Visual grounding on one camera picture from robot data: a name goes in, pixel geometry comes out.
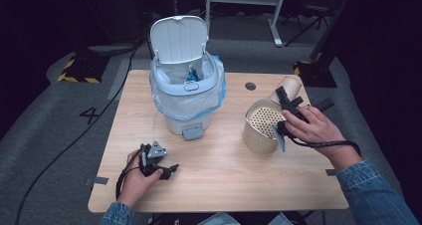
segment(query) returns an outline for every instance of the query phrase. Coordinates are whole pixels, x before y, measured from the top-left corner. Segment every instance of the open lid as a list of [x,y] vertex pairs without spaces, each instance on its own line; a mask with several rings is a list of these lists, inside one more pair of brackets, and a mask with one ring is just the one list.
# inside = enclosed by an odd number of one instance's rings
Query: open lid
[[151,27],[152,49],[161,64],[180,64],[200,59],[208,40],[205,22],[196,16],[160,19]]

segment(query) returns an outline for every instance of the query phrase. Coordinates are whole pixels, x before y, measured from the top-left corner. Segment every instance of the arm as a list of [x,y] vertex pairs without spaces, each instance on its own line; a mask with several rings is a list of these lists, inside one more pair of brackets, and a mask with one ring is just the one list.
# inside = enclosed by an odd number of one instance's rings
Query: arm
[[[308,142],[344,140],[322,112],[313,107],[298,108],[310,123],[283,111],[286,129]],[[337,171],[337,179],[357,224],[418,224],[416,218],[388,182],[348,145],[316,148]]]
[[[135,152],[132,152],[127,156],[127,162],[134,156]],[[101,225],[108,224],[132,224],[133,223],[133,207],[140,200],[143,195],[148,191],[149,187],[159,179],[162,174],[162,169],[156,170],[151,175],[145,177],[140,170],[137,168],[139,165],[139,156],[135,158],[131,164],[130,171],[124,178],[124,184],[121,189],[121,194],[114,202],[110,205],[109,209],[105,213]]]

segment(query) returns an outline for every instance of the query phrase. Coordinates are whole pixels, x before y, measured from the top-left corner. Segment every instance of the wooden table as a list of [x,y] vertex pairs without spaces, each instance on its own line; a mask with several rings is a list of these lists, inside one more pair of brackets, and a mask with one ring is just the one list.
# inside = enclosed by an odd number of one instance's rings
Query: wooden table
[[[105,212],[115,201],[115,184],[127,155],[141,143],[157,140],[167,149],[161,166],[180,164],[169,180],[157,181],[136,205],[141,212],[286,211],[343,209],[348,204],[332,165],[311,148],[287,140],[286,152],[258,154],[242,140],[245,114],[267,98],[283,75],[226,73],[227,95],[212,112],[204,136],[186,141],[171,133],[151,98],[149,71],[128,74],[89,202],[92,212]],[[257,87],[248,91],[245,84]],[[308,96],[299,93],[305,104]]]

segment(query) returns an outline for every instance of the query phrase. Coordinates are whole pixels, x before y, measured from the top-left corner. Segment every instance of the person's left hand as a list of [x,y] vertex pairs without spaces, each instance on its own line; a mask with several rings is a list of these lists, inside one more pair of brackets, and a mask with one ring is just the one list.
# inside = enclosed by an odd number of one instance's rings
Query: person's left hand
[[[127,156],[127,162],[131,160],[135,153],[136,151]],[[163,173],[162,169],[157,169],[151,175],[145,177],[142,172],[140,172],[140,169],[137,168],[139,167],[139,161],[140,159],[137,155],[130,167],[130,169],[134,169],[128,172],[124,178],[123,187],[120,196],[117,199],[117,202],[123,203],[130,208],[133,208],[137,201],[145,195],[152,183],[158,180]]]

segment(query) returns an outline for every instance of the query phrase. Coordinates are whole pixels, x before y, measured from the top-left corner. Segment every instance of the blue fabric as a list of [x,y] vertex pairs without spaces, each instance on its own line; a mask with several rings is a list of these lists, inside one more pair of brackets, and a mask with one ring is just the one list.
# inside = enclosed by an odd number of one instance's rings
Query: blue fabric
[[133,224],[134,212],[128,206],[114,202],[106,211],[101,225],[131,225]]
[[368,161],[337,174],[356,224],[419,224],[399,193]]
[[[402,196],[394,191],[368,161],[358,162],[340,171],[337,174],[337,179],[356,224],[419,224]],[[270,224],[292,224],[282,215],[277,216]],[[132,223],[133,211],[122,203],[114,202],[103,217],[101,225]],[[202,224],[238,223],[227,213],[218,213]]]

